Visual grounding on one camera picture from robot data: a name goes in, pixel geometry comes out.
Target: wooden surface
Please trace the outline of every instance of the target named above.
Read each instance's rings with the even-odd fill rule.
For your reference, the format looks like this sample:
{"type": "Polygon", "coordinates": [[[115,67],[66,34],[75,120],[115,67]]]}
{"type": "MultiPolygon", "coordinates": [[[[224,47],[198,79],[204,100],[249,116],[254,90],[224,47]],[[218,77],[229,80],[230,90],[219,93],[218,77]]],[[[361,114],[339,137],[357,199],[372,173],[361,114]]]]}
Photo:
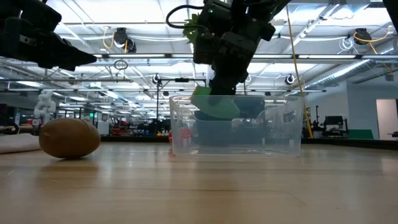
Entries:
{"type": "Polygon", "coordinates": [[[79,161],[0,155],[0,223],[398,222],[398,153],[303,147],[293,159],[181,158],[146,143],[79,161]]]}

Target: brown egg-shaped object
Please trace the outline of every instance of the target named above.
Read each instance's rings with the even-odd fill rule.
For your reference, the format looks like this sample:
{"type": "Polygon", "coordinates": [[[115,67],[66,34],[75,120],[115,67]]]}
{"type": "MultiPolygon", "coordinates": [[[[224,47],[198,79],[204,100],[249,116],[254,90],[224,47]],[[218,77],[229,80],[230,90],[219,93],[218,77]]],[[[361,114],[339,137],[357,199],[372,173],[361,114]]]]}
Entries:
{"type": "Polygon", "coordinates": [[[39,135],[40,147],[48,155],[78,159],[94,152],[101,143],[98,130],[80,119],[60,118],[48,122],[39,135]]]}

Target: transparent container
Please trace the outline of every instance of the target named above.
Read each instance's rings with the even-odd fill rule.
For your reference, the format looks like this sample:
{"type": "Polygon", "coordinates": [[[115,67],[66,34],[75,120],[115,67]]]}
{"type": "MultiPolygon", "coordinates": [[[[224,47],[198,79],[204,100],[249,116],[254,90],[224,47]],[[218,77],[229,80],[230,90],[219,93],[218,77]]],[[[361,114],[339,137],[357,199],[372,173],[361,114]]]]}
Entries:
{"type": "Polygon", "coordinates": [[[178,156],[300,155],[303,98],[173,96],[173,152],[178,156]]]}

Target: black cable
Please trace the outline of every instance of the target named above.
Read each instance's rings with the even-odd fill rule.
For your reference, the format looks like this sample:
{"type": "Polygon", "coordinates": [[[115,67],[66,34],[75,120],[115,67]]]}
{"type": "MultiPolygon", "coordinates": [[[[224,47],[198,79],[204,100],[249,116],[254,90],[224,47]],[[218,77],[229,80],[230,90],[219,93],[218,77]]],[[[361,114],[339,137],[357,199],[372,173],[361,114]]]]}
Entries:
{"type": "Polygon", "coordinates": [[[207,27],[202,26],[202,25],[179,26],[179,25],[174,25],[174,24],[172,24],[172,23],[169,21],[170,16],[172,16],[173,13],[177,12],[177,11],[180,10],[180,9],[186,9],[186,8],[188,8],[188,9],[197,9],[197,10],[200,10],[200,9],[203,9],[204,6],[191,6],[191,5],[182,5],[182,6],[178,6],[178,7],[176,7],[175,9],[171,10],[171,11],[167,14],[167,16],[166,16],[166,24],[167,24],[169,27],[172,27],[172,28],[175,28],[175,29],[199,29],[199,28],[201,28],[201,29],[204,29],[205,32],[209,33],[209,30],[207,29],[207,27]]]}

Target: white cloth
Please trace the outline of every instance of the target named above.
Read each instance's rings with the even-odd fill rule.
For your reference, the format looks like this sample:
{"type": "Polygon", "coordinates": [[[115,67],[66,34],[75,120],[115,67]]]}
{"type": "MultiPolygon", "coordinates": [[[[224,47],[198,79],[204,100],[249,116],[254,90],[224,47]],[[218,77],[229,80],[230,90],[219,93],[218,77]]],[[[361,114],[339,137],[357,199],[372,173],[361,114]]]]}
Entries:
{"type": "Polygon", "coordinates": [[[41,150],[39,137],[31,134],[0,136],[0,154],[41,150]]]}

